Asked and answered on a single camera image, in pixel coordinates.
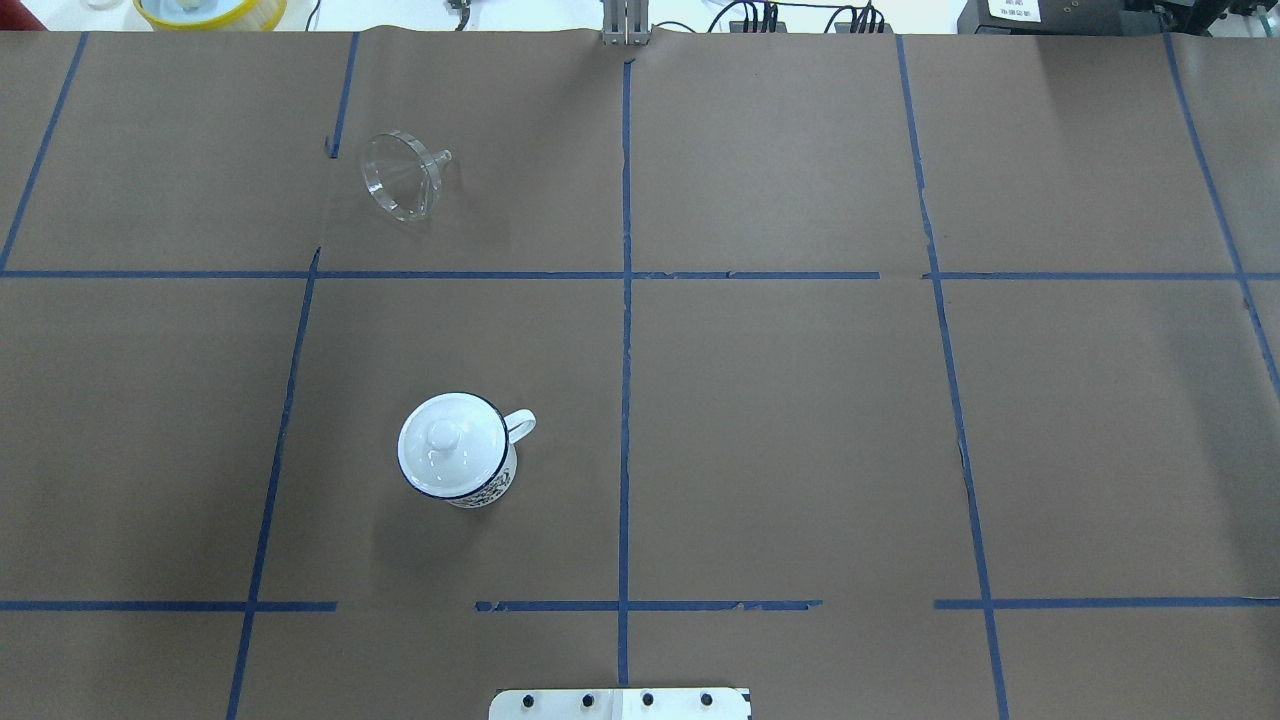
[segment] lid knob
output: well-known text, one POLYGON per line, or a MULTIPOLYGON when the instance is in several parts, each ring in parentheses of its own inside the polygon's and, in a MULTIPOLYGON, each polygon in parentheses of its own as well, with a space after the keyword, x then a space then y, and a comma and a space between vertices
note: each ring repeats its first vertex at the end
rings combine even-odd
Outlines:
POLYGON ((436 420, 426 430, 426 445, 439 452, 453 450, 461 438, 462 430, 449 420, 436 420))

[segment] metal bracket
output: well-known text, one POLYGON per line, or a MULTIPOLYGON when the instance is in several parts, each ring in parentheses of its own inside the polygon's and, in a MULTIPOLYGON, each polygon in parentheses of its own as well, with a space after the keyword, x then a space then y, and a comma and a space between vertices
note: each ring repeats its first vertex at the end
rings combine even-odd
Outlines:
POLYGON ((605 45, 649 45, 649 0, 604 0, 605 45))
POLYGON ((503 691, 489 720, 751 720, 741 688, 503 691))

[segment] blue tape line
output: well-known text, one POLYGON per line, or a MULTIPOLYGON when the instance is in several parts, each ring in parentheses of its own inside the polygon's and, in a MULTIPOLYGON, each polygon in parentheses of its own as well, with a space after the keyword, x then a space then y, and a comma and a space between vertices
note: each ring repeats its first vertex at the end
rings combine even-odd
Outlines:
MULTIPOLYGON (((920 279, 933 279, 925 273, 920 279)), ((1233 273, 938 273, 943 281, 1234 281, 1233 273)))
MULTIPOLYGON (((731 610, 762 612, 806 612, 822 606, 820 600, 631 600, 628 612, 723 612, 731 610)), ((616 612, 612 600, 502 600, 477 602, 476 612, 616 612)))
POLYGON ((293 356, 289 360, 289 379, 284 386, 284 407, 280 410, 280 429, 275 436, 275 454, 271 457, 271 477, 266 484, 266 503, 262 507, 262 524, 257 533, 257 552, 253 556, 253 574, 248 584, 248 601, 244 607, 244 621, 241 626, 239 651, 236 655, 236 671, 232 675, 232 691, 227 701, 227 720, 234 720, 239 708, 241 688, 244 683, 244 664, 248 660, 248 646, 253 637, 253 615, 257 611, 257 593, 262 587, 262 568, 266 564, 266 544, 271 537, 271 516, 275 512, 275 495, 280 486, 280 466, 284 459, 284 438, 289 430, 289 415, 293 413, 293 392, 298 382, 298 359, 302 356, 302 341, 307 334, 307 322, 311 318, 311 297, 316 287, 316 268, 320 265, 320 249, 311 256, 307 272, 307 288, 302 293, 302 313, 298 318, 298 332, 293 338, 293 356))
POLYGON ((614 600, 500 600, 477 602, 476 612, 617 612, 614 600))
POLYGON ((434 281, 620 281, 622 273, 609 272, 485 272, 485 270, 325 270, 325 281, 434 279, 434 281))
POLYGON ((924 224, 924 237, 929 255, 929 272, 933 278, 933 302, 937 306, 938 329, 942 333, 942 356, 947 366, 947 384, 951 389, 951 413, 955 418, 956 441, 960 446, 960 464, 964 470, 965 491, 969 496, 969 533, 973 537, 974 562, 978 568, 978 588, 982 593, 983 619, 987 624, 987 651, 991 655, 991 676, 996 689, 996 707, 1001 720, 1009 720, 1009 700, 1005 693, 1005 671, 1000 660, 1000 641, 996 635, 996 612, 991 607, 991 580, 987 575, 987 551, 982 541, 982 520, 978 516, 978 493, 973 483, 973 464, 969 459, 969 439, 965 434, 964 409, 960 405, 960 384, 956 380, 955 355, 951 351, 951 329, 947 325, 946 300, 942 296, 938 250, 933 237, 933 222, 924 202, 924 161, 920 156, 920 137, 915 124, 915 105, 911 101, 911 81, 906 68, 906 47, 902 36, 896 36, 897 65, 902 79, 902 104, 906 106, 908 135, 911 141, 911 160, 915 165, 915 187, 920 202, 920 222, 924 224))
POLYGON ((698 272, 698 273, 635 273, 637 281, 878 281, 879 273, 745 273, 745 272, 698 272))
POLYGON ((644 612, 808 612, 820 607, 820 600, 632 600, 631 610, 644 612))
POLYGON ((76 44, 76 54, 72 55, 72 64, 67 68, 67 77, 63 78, 63 88, 58 92, 58 101, 54 102, 54 111, 45 126, 45 137, 40 140, 40 149, 36 159, 31 163, 31 173, 27 174, 27 184, 22 188, 22 197, 18 199, 18 209, 13 214, 13 223, 9 224, 9 234, 4 241, 4 250, 0 250, 0 272, 9 264, 9 254, 13 252, 13 243, 18 240, 18 228, 22 227, 22 217, 27 213, 27 202, 31 201, 31 192, 36 188, 36 178, 40 168, 45 164, 45 152, 49 151, 49 142, 54 138, 54 129, 58 128, 58 118, 63 114, 63 105, 72 91, 72 79, 76 78, 76 69, 79 68, 81 58, 84 55, 84 44, 88 42, 88 33, 82 32, 79 42, 76 44))
POLYGON ((631 580, 631 63, 622 64, 622 418, 618 469, 618 687, 628 683, 631 580))
MULTIPOLYGON (((1100 610, 1160 607, 1280 607, 1277 597, 1020 597, 991 601, 996 610, 1100 610)), ((936 600, 934 610, 982 610, 980 600, 936 600)))
POLYGON ((337 602, 259 602, 253 612, 337 612, 337 602))
POLYGON ((305 270, 5 270, 33 279, 306 279, 305 270))
POLYGON ((1187 104, 1187 94, 1183 91, 1183 76, 1178 69, 1178 55, 1174 53, 1172 36, 1167 32, 1165 33, 1165 55, 1169 58, 1169 73, 1174 78, 1178 106, 1183 110, 1183 120, 1187 122, 1187 135, 1192 140, 1192 149, 1196 151, 1196 161, 1199 164, 1201 176, 1204 177, 1204 188, 1208 191, 1210 202, 1213 205, 1213 215, 1217 217, 1217 227, 1222 232, 1222 241, 1226 242, 1226 252, 1231 256, 1231 268, 1235 269, 1235 277, 1240 283, 1244 305, 1249 311, 1249 322, 1253 323, 1253 336, 1258 341, 1258 350, 1262 351, 1262 360, 1266 363, 1267 374, 1271 375, 1271 389, 1275 392, 1276 400, 1280 401, 1280 370, 1276 369, 1276 359, 1271 354, 1271 343, 1267 342, 1267 333, 1262 329, 1262 319, 1258 318, 1258 309, 1253 302, 1253 291, 1249 290, 1249 281, 1244 274, 1244 265, 1240 263, 1240 252, 1235 246, 1231 225, 1226 222, 1226 213, 1222 210, 1222 201, 1217 195, 1213 173, 1208 169, 1208 159, 1204 156, 1204 147, 1201 145, 1199 132, 1196 129, 1196 120, 1192 118, 1192 109, 1187 104))
POLYGON ((356 72, 356 49, 360 47, 360 33, 351 33, 351 47, 347 50, 347 76, 342 81, 342 99, 338 100, 338 120, 333 124, 333 137, 324 138, 329 158, 338 156, 342 146, 342 128, 347 122, 347 99, 351 97, 351 76, 356 72))
MULTIPOLYGON (((166 600, 5 600, 0 612, 243 612, 244 602, 166 600)), ((262 602, 259 612, 337 612, 337 602, 262 602)))

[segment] white mug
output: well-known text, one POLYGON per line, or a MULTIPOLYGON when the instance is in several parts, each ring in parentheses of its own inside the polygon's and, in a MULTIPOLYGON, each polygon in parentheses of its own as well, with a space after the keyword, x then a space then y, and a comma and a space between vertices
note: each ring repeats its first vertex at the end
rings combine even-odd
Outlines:
POLYGON ((466 392, 438 395, 401 427, 397 456, 415 489, 458 507, 484 507, 516 478, 516 443, 538 419, 529 410, 506 418, 466 392))

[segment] mug pattern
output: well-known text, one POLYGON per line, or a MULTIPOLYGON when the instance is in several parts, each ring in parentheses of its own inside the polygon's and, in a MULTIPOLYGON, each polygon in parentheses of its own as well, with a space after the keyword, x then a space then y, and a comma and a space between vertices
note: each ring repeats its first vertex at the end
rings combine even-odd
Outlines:
POLYGON ((479 491, 457 500, 451 500, 452 505, 458 507, 483 507, 490 502, 502 497, 502 493, 507 492, 511 487, 511 480, 515 478, 511 468, 503 468, 500 473, 489 479, 479 491))

